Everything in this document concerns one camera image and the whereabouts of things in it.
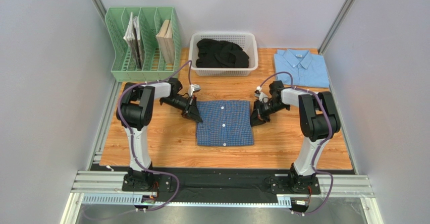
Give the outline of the black garment in basket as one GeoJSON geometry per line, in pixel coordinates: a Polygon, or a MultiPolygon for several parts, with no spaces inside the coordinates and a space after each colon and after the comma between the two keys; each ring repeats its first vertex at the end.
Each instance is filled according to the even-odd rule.
{"type": "Polygon", "coordinates": [[[197,48],[197,68],[241,69],[249,67],[248,54],[233,42],[205,38],[198,41],[197,48]]]}

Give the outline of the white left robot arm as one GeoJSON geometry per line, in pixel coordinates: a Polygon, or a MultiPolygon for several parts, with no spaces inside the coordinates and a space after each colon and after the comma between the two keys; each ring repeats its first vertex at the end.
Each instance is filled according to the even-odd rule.
{"type": "Polygon", "coordinates": [[[126,130],[131,160],[126,181],[152,183],[152,160],[148,152],[147,128],[152,120],[154,102],[167,104],[181,111],[185,119],[202,123],[197,98],[191,93],[181,95],[183,86],[177,78],[151,83],[126,83],[120,96],[116,117],[126,130]]]}

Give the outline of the green plastic file organizer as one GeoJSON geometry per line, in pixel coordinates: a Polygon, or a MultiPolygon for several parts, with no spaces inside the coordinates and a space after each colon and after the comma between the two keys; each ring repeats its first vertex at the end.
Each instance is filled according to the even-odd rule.
{"type": "Polygon", "coordinates": [[[181,38],[174,35],[175,59],[165,62],[159,49],[156,35],[164,20],[174,22],[174,32],[178,32],[176,11],[173,7],[110,7],[105,15],[105,23],[115,51],[111,73],[118,82],[142,82],[161,80],[179,68],[181,38]],[[139,18],[140,35],[144,60],[139,66],[130,52],[124,36],[130,16],[139,18]]]}

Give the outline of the tan book in organizer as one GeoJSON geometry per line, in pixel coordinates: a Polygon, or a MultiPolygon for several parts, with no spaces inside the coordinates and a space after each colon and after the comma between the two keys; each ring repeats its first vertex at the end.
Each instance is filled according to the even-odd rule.
{"type": "Polygon", "coordinates": [[[175,46],[173,40],[173,22],[164,20],[162,26],[156,35],[159,48],[167,64],[174,64],[175,46]]]}

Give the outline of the folded light blue shirt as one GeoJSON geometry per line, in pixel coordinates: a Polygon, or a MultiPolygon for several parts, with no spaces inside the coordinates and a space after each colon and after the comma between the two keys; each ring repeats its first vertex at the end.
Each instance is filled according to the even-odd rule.
{"type": "Polygon", "coordinates": [[[328,88],[329,77],[325,59],[309,50],[278,49],[274,54],[276,79],[285,85],[328,88]]]}

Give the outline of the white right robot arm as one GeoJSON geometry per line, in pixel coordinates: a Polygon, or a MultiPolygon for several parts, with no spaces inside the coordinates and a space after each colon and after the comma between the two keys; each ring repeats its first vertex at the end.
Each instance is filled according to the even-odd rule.
{"type": "Polygon", "coordinates": [[[250,116],[251,126],[270,122],[270,116],[292,106],[299,109],[300,129],[304,136],[298,157],[290,168],[291,188],[312,185],[315,181],[316,164],[321,152],[339,132],[341,123],[334,99],[329,91],[313,92],[296,86],[286,87],[282,81],[270,84],[270,95],[262,92],[258,86],[250,116]]]}

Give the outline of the white papers in organizer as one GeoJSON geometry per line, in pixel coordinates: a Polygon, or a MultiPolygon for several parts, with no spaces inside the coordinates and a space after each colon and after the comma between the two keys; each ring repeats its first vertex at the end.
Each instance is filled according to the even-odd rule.
{"type": "Polygon", "coordinates": [[[136,68],[142,70],[145,59],[145,51],[143,48],[142,36],[140,32],[139,17],[135,16],[133,12],[130,13],[128,26],[123,39],[129,46],[130,52],[136,63],[136,68]]]}

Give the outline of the aluminium rail frame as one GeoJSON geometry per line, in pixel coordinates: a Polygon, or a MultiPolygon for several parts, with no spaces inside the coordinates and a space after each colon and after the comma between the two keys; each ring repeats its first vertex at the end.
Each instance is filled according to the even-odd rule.
{"type": "Polygon", "coordinates": [[[359,203],[369,221],[374,191],[366,175],[354,171],[321,170],[294,179],[291,168],[156,168],[155,186],[139,190],[121,168],[79,171],[62,223],[83,221],[134,223],[158,207],[280,208],[305,216],[328,202],[359,203]]]}

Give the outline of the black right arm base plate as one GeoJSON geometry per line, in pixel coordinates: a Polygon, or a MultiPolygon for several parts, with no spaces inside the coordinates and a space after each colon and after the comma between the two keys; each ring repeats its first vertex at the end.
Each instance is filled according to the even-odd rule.
{"type": "Polygon", "coordinates": [[[320,194],[316,175],[291,177],[289,175],[270,176],[264,180],[273,194],[320,194]]]}

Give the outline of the white plastic basket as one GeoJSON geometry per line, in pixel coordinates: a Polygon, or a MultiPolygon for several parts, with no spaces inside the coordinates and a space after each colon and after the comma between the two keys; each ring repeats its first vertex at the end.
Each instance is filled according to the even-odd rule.
{"type": "Polygon", "coordinates": [[[223,31],[203,31],[194,33],[190,40],[189,60],[192,61],[191,69],[198,76],[248,76],[258,68],[258,50],[255,36],[249,32],[223,32],[223,31]],[[214,39],[217,41],[228,41],[239,45],[249,56],[248,68],[198,68],[197,43],[202,39],[214,39]]]}

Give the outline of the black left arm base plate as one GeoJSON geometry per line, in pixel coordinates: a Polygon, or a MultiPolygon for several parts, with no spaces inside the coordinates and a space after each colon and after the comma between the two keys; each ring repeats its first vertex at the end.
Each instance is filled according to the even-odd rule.
{"type": "Polygon", "coordinates": [[[130,175],[123,177],[122,191],[125,192],[174,192],[176,182],[167,175],[130,175]]]}

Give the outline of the blue checked long sleeve shirt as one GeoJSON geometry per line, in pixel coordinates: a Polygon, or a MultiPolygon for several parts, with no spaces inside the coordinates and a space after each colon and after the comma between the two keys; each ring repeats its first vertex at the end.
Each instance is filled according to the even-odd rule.
{"type": "Polygon", "coordinates": [[[250,101],[199,101],[197,102],[197,107],[202,118],[202,122],[196,124],[198,146],[236,147],[254,145],[250,125],[250,101]]]}

